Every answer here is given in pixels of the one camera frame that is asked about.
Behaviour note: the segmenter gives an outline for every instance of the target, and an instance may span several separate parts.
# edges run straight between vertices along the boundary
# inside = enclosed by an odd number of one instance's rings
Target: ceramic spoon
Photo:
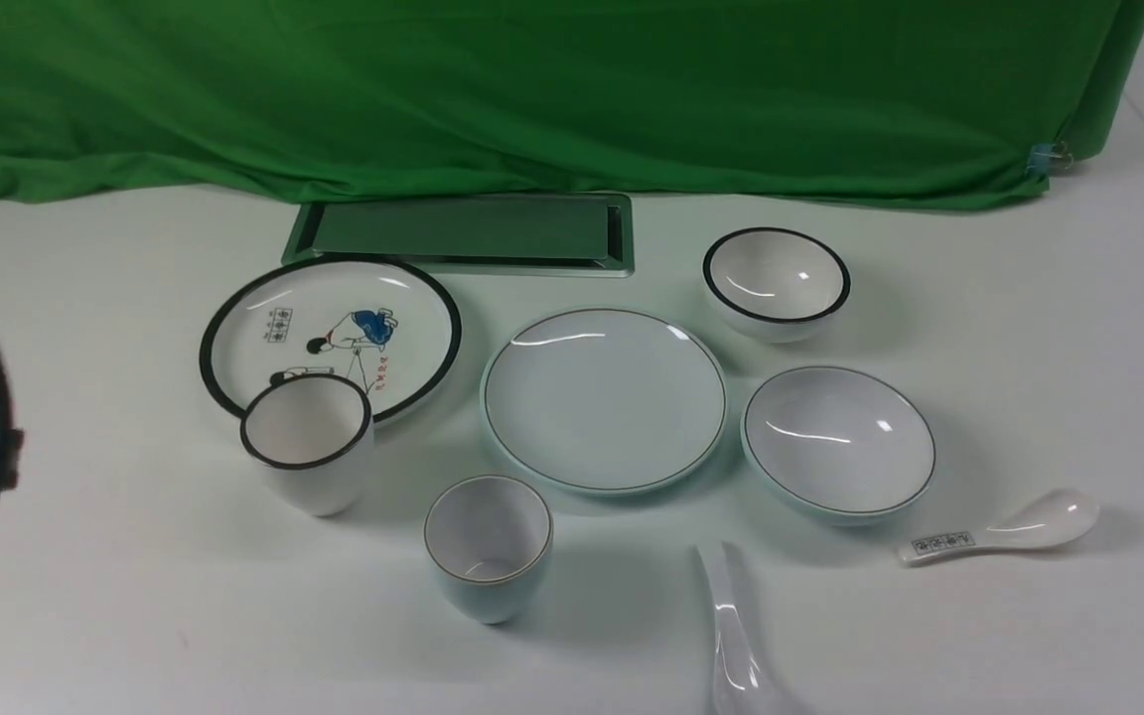
[[[899,547],[899,561],[905,566],[921,566],[956,556],[1052,548],[1087,534],[1099,513],[1097,500],[1089,494],[1057,488],[980,532],[913,539]]]
[[[749,649],[726,571],[725,545],[704,542],[697,551],[713,596],[713,709],[718,715],[788,715],[788,698],[760,668]]]

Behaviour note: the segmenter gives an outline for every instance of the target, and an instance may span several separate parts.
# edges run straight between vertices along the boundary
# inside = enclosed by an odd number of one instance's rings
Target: tableware
[[[460,343],[458,307],[431,276],[329,256],[277,268],[229,297],[200,341],[200,375],[238,418],[269,384],[337,375],[365,390],[383,426],[440,384]]]
[[[445,597],[491,625],[523,611],[546,578],[554,519],[530,485],[483,475],[445,490],[422,533]]]
[[[872,524],[930,485],[935,438],[904,395],[844,367],[799,367],[758,387],[744,411],[744,452],[804,515]]]
[[[741,334],[794,342],[832,320],[850,295],[850,272],[832,248],[803,232],[750,228],[709,247],[704,291]]]
[[[702,542],[697,551],[713,598],[713,709],[717,715],[787,715],[791,698],[749,648],[726,569],[726,545]]]
[[[922,566],[975,554],[1052,548],[1089,533],[1101,511],[1089,494],[1055,488],[988,529],[913,539],[899,547],[899,561],[904,566]]]
[[[336,515],[359,495],[373,458],[373,407],[336,375],[299,375],[264,389],[241,416],[245,452],[272,492],[312,516]]]
[[[709,455],[726,421],[713,353],[670,321],[613,308],[559,312],[518,332],[479,392],[502,453],[595,496],[675,483]]]

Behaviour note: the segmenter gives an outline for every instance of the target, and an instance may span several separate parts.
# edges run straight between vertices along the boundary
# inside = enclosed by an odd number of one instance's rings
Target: blue clothing
[[[373,344],[387,344],[395,333],[395,326],[387,321],[387,316],[373,311],[355,311],[350,315],[350,321],[356,323],[368,342]]]

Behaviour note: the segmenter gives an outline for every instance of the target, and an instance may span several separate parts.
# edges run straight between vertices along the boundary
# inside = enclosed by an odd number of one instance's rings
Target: cartoon figure
[[[281,384],[286,380],[295,379],[295,376],[307,375],[312,373],[332,375],[333,367],[286,367],[286,370],[283,370],[278,373],[272,373],[272,376],[269,376],[268,379],[268,384],[273,384],[273,386]]]
[[[305,348],[309,353],[320,355],[334,349],[350,350],[350,365],[347,366],[347,380],[352,380],[353,371],[359,371],[358,384],[362,384],[365,392],[373,389],[378,380],[384,380],[378,375],[378,371],[366,371],[362,352],[366,349],[376,349],[379,353],[384,352],[387,344],[395,335],[399,321],[395,319],[395,312],[389,308],[379,308],[378,311],[355,311],[347,312],[336,325],[327,332],[324,337],[313,337],[308,341]],[[375,374],[375,379],[370,380],[368,373]]]

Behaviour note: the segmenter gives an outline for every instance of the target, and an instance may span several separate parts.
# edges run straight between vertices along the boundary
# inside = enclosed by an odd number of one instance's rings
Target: black rim
[[[722,248],[722,245],[724,245],[728,240],[744,236],[746,235],[746,232],[782,232],[782,235],[795,236],[797,238],[807,239],[811,241],[811,244],[818,245],[818,247],[823,248],[827,254],[829,254],[829,256],[832,256],[834,261],[836,261],[836,268],[841,268],[841,294],[836,297],[836,302],[829,304],[829,307],[827,308],[824,308],[823,311],[820,312],[815,312],[813,316],[807,316],[802,318],[772,318],[771,316],[763,316],[761,312],[749,311],[748,308],[744,308],[740,304],[732,302],[730,297],[726,297],[726,295],[723,294],[721,289],[718,289],[717,284],[714,284],[713,281],[713,254],[717,253],[718,248]],[[845,299],[850,297],[850,271],[847,270],[845,268],[845,261],[841,261],[841,257],[832,248],[827,247],[827,245],[824,245],[824,241],[818,240],[817,238],[807,236],[804,235],[804,232],[794,230],[780,230],[779,228],[774,227],[757,227],[757,228],[750,228],[750,230],[737,230],[736,232],[728,232],[728,235],[714,241],[712,247],[709,247],[709,249],[704,254],[704,285],[709,286],[709,289],[713,291],[713,295],[716,295],[717,300],[722,302],[722,304],[725,304],[726,308],[731,308],[732,311],[742,313],[742,316],[748,316],[753,318],[753,320],[779,323],[780,325],[791,325],[791,323],[808,323],[810,320],[820,320],[820,318],[825,316],[832,316],[833,312],[836,312],[841,308],[841,305],[845,303]]]
[[[267,454],[263,454],[257,448],[255,448],[253,444],[251,444],[249,434],[246,432],[245,430],[246,420],[248,420],[252,413],[254,413],[254,407],[257,407],[259,403],[262,403],[264,397],[268,397],[268,395],[272,395],[278,389],[285,389],[287,386],[294,384],[296,383],[296,381],[300,380],[334,380],[334,381],[340,381],[340,383],[355,389],[356,395],[359,395],[359,402],[365,406],[365,421],[363,422],[362,426],[359,426],[359,430],[356,431],[356,435],[352,436],[352,438],[350,438],[349,442],[347,442],[347,444],[342,445],[340,448],[337,448],[335,452],[331,454],[324,455],[320,459],[312,459],[311,462],[301,462],[301,463],[277,462],[276,459],[267,456]],[[373,405],[368,403],[368,395],[365,395],[365,391],[363,389],[359,389],[359,386],[353,383],[353,381],[340,379],[340,376],[337,375],[311,375],[311,374],[295,375],[292,376],[292,379],[286,380],[280,384],[273,384],[272,387],[264,389],[263,392],[260,392],[254,397],[254,399],[251,400],[251,406],[248,411],[245,411],[245,415],[241,416],[241,445],[243,447],[245,447],[245,452],[251,453],[251,456],[259,459],[259,461],[263,462],[264,464],[276,467],[278,470],[311,470],[313,467],[320,467],[321,464],[327,464],[329,462],[333,462],[336,458],[340,458],[343,454],[349,453],[351,448],[353,448],[357,444],[359,444],[359,440],[365,438],[365,435],[368,434],[368,429],[372,426],[373,426]]]
[[[431,539],[427,532],[431,529],[431,516],[435,515],[435,508],[440,505],[442,499],[447,496],[450,492],[453,492],[453,490],[460,487],[460,485],[468,485],[470,483],[474,483],[474,480],[479,480],[479,479],[502,479],[507,480],[508,483],[515,483],[522,485],[523,488],[527,490],[527,492],[535,494],[537,500],[541,503],[541,508],[546,509],[546,542],[541,545],[541,549],[540,551],[537,551],[537,556],[532,557],[532,561],[529,561],[527,564],[523,565],[523,569],[518,569],[517,571],[515,571],[514,574],[500,575],[500,578],[495,579],[469,579],[467,578],[467,575],[455,574],[453,573],[453,571],[446,569],[444,564],[440,564],[439,558],[435,557],[435,551],[432,551],[431,549]],[[554,515],[553,513],[550,513],[549,503],[546,503],[546,498],[541,496],[541,493],[537,492],[537,488],[532,487],[532,485],[523,483],[523,480],[516,479],[515,477],[508,477],[503,475],[479,475],[476,477],[468,477],[466,479],[460,480],[460,483],[458,484],[451,485],[448,488],[444,490],[444,492],[440,492],[440,496],[435,498],[435,501],[431,502],[431,507],[428,508],[426,511],[426,519],[422,521],[422,543],[426,545],[427,556],[430,556],[431,561],[435,561],[435,565],[439,566],[440,571],[444,571],[445,574],[450,574],[454,579],[458,579],[459,581],[463,581],[463,583],[479,583],[479,585],[505,583],[506,581],[521,578],[521,575],[526,574],[527,571],[531,571],[532,566],[537,566],[538,562],[541,561],[541,557],[546,556],[546,551],[549,551],[550,543],[553,542],[554,542]]]
[[[378,415],[373,415],[373,422],[375,422],[375,424],[380,426],[382,422],[399,415],[400,412],[407,411],[408,407],[416,404],[419,399],[422,399],[430,394],[432,389],[436,389],[436,386],[440,384],[440,382],[445,379],[445,375],[448,375],[450,367],[453,366],[454,360],[458,358],[458,349],[462,348],[462,313],[458,311],[458,303],[455,303],[453,297],[448,295],[448,291],[440,285],[440,281],[432,279],[426,271],[418,270],[418,268],[410,267],[410,264],[400,263],[398,261],[373,261],[352,256],[321,256],[309,261],[291,263],[288,267],[277,268],[277,270],[249,281],[243,286],[241,289],[238,289],[236,294],[232,294],[232,297],[229,297],[227,302],[219,308],[219,311],[214,313],[213,318],[210,318],[209,325],[206,326],[206,332],[202,335],[202,339],[200,339],[200,381],[204,381],[206,384],[206,392],[209,394],[209,397],[213,397],[214,402],[219,403],[219,406],[223,407],[223,410],[228,413],[231,413],[232,416],[244,418],[248,407],[243,408],[240,404],[232,402],[232,398],[228,397],[228,395],[223,392],[222,387],[219,387],[219,380],[215,376],[214,348],[215,337],[219,335],[220,326],[222,326],[223,320],[228,318],[229,312],[232,312],[232,308],[240,304],[241,300],[245,300],[246,295],[254,293],[254,291],[262,288],[262,286],[268,285],[276,279],[280,279],[281,276],[308,270],[308,268],[320,267],[320,264],[324,263],[370,263],[376,264],[376,267],[399,268],[399,270],[408,272],[410,276],[416,277],[416,279],[426,283],[427,286],[430,286],[430,288],[435,291],[435,294],[439,295],[440,302],[444,303],[445,309],[448,310],[448,321],[451,323],[451,332],[453,332],[453,334],[448,337],[448,350],[444,353],[444,362],[442,362],[440,366],[437,367],[435,374],[431,375],[431,379],[418,389],[418,392],[410,395],[410,397],[403,399],[403,402],[396,404],[394,407],[387,407],[386,411],[379,412]]]
[[[753,448],[753,440],[749,439],[749,411],[750,408],[753,408],[753,402],[757,399],[757,395],[762,392],[763,388],[765,388],[768,384],[771,384],[777,379],[781,379],[781,376],[789,375],[792,373],[799,373],[802,371],[839,371],[842,373],[853,373],[855,375],[861,375],[864,376],[864,379],[874,380],[877,381],[877,383],[885,386],[885,388],[890,389],[890,392],[898,395],[899,399],[903,399],[903,402],[907,404],[907,407],[912,407],[912,412],[915,412],[916,416],[921,418],[921,424],[925,426],[925,434],[929,435],[929,471],[925,475],[924,483],[921,484],[921,488],[917,488],[916,492],[912,494],[912,496],[904,499],[899,503],[895,503],[893,507],[873,508],[873,510],[871,511],[850,511],[849,508],[826,507],[824,506],[824,503],[801,496],[799,493],[794,492],[794,490],[791,490],[786,485],[782,485],[779,479],[776,479],[774,475],[771,475],[771,472],[768,471],[765,467],[763,467],[762,459],[757,459],[757,452],[754,451]],[[785,492],[787,493],[791,493],[792,496],[794,496],[799,501],[807,502],[815,508],[821,508],[824,511],[832,511],[834,513],[834,515],[851,515],[851,516],[884,515],[884,513],[893,511],[896,508],[904,508],[908,506],[908,503],[915,501],[916,498],[921,496],[921,494],[925,492],[927,487],[930,487],[931,480],[935,480],[935,466],[938,464],[938,445],[935,443],[935,430],[930,429],[930,421],[927,420],[927,418],[921,414],[921,411],[916,408],[915,404],[913,404],[912,402],[909,402],[909,399],[904,397],[904,395],[899,392],[898,389],[895,389],[893,384],[887,383],[887,381],[884,380],[876,379],[876,376],[869,375],[867,373],[849,370],[849,367],[837,367],[835,365],[808,365],[804,367],[794,367],[794,370],[784,371],[782,373],[771,376],[770,380],[764,381],[764,383],[757,386],[757,389],[753,390],[753,395],[749,397],[749,402],[744,404],[744,421],[741,422],[740,426],[740,434],[744,435],[745,445],[748,445],[749,455],[753,456],[753,462],[757,466],[760,470],[762,470],[764,475],[766,475],[766,478],[769,478],[772,483],[774,483],[779,488],[785,490]]]
[[[500,360],[502,352],[505,352],[506,349],[509,348],[509,344],[511,344],[514,340],[518,337],[518,335],[525,334],[525,332],[535,328],[535,326],[541,325],[541,323],[548,323],[550,320],[555,320],[555,318],[562,318],[563,316],[572,316],[572,313],[575,312],[597,312],[597,311],[631,312],[635,316],[649,318],[649,320],[656,320],[658,323],[664,323],[664,325],[680,328],[682,332],[684,332],[684,334],[688,335],[688,337],[691,339],[691,342],[694,343],[697,348],[702,350],[704,356],[708,358],[709,364],[712,364],[713,366],[714,374],[717,375],[718,386],[722,388],[722,418],[718,421],[717,434],[713,435],[713,440],[709,442],[708,447],[705,447],[704,452],[700,453],[699,456],[693,459],[693,461],[688,463],[685,467],[682,467],[681,470],[674,471],[673,475],[668,475],[664,478],[656,479],[653,480],[653,483],[648,483],[643,485],[618,485],[618,487],[594,487],[594,485],[579,485],[575,483],[569,483],[569,480],[566,479],[558,479],[553,476],[546,475],[545,471],[537,470],[535,467],[532,467],[527,462],[524,462],[523,459],[518,458],[513,451],[513,448],[509,447],[509,445],[506,444],[503,439],[501,439],[501,436],[499,434],[496,434],[496,427],[492,422],[492,413],[488,411],[488,386],[492,384],[493,367],[496,366],[496,360]],[[567,488],[580,490],[580,492],[587,492],[587,493],[634,493],[634,492],[649,492],[650,490],[659,488],[659,486],[667,483],[667,480],[672,480],[680,475],[686,474],[688,470],[691,470],[691,468],[702,462],[705,458],[708,458],[709,453],[712,453],[713,450],[717,447],[718,440],[722,439],[722,432],[726,430],[726,381],[722,380],[722,365],[718,363],[717,358],[713,356],[712,350],[705,348],[704,343],[697,340],[696,336],[692,335],[690,331],[681,328],[680,326],[674,325],[672,321],[662,320],[662,318],[658,318],[656,316],[649,316],[648,312],[627,311],[627,309],[622,308],[580,308],[575,309],[575,311],[558,312],[555,313],[554,316],[541,318],[541,320],[537,320],[535,323],[532,323],[532,325],[525,327],[524,329],[516,332],[516,334],[511,335],[511,339],[506,341],[506,344],[502,345],[502,349],[500,349],[499,351],[496,351],[495,355],[493,355],[492,362],[488,363],[488,372],[486,372],[485,383],[483,383],[483,403],[485,404],[485,420],[488,421],[488,431],[493,434],[493,437],[496,439],[496,444],[500,444],[500,447],[502,447],[502,451],[505,451],[509,458],[514,459],[515,462],[524,467],[527,471],[532,471],[532,474],[540,476],[541,478],[553,480],[553,483],[557,485],[565,485]]]

